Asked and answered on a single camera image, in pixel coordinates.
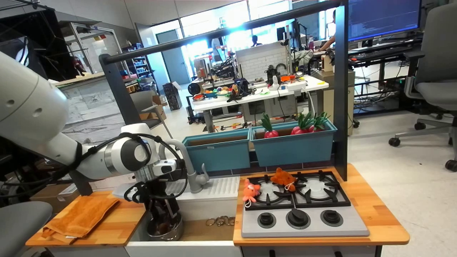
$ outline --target monitor screen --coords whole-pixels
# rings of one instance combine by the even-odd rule
[[[349,0],[349,41],[417,29],[421,0]]]

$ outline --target office chair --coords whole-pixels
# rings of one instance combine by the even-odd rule
[[[158,105],[152,101],[152,93],[152,91],[141,91],[130,94],[130,97],[132,97],[133,104],[135,105],[138,114],[149,112],[154,112],[155,114],[157,114],[158,119],[146,119],[142,122],[146,123],[150,129],[153,129],[159,126],[160,124],[163,124],[163,126],[167,130],[168,135],[170,135],[170,138],[173,138],[170,131],[168,130],[167,125],[165,124],[165,121],[162,119],[162,116],[157,110]]]
[[[42,228],[53,212],[44,202],[17,203],[0,208],[0,257],[13,257]]]
[[[449,132],[451,137],[449,144],[454,143],[454,159],[447,161],[445,167],[453,172],[457,172],[456,16],[457,3],[431,10],[425,24],[422,50],[404,54],[410,61],[410,70],[405,83],[406,95],[410,98],[425,99],[428,104],[446,110],[454,116],[452,124],[418,119],[414,126],[417,131],[399,133],[389,140],[390,145],[399,146],[401,137]],[[426,129],[425,124],[432,125],[434,128]]]

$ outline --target white brick wall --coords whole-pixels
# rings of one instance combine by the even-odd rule
[[[283,63],[287,66],[286,48],[279,42],[238,50],[236,58],[238,71],[242,71],[248,81],[261,77],[266,80],[265,71],[269,65],[276,67]]]

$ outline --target black knob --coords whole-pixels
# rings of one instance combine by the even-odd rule
[[[293,208],[289,212],[287,219],[289,220],[290,224],[297,227],[305,226],[308,223],[308,216],[306,213],[296,208]]]
[[[324,211],[324,220],[331,224],[336,224],[341,221],[340,215],[336,211]]]
[[[271,213],[264,212],[264,213],[260,214],[260,223],[262,225],[268,226],[268,225],[273,224],[273,222],[274,222],[274,219],[273,219],[273,215]]]

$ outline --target faucet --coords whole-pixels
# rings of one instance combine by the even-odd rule
[[[178,150],[181,151],[184,163],[186,164],[187,180],[189,183],[189,187],[191,189],[191,193],[198,193],[202,191],[203,185],[205,185],[209,181],[209,176],[206,172],[205,164],[202,164],[203,174],[198,175],[197,172],[194,170],[194,166],[192,165],[191,158],[187,153],[186,146],[184,146],[182,142],[176,139],[167,139],[164,141],[169,145],[174,145],[176,148],[178,148]],[[162,160],[166,159],[165,146],[163,146],[162,144],[159,146],[159,157]]]

